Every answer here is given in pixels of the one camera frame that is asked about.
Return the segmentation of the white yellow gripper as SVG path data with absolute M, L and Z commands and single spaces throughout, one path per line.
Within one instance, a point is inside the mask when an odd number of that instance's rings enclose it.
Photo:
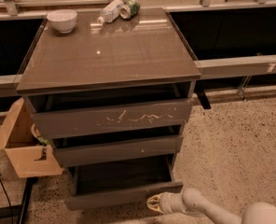
M 183 213 L 185 211 L 181 193 L 163 192 L 155 194 L 147 199 L 146 206 L 161 214 Z

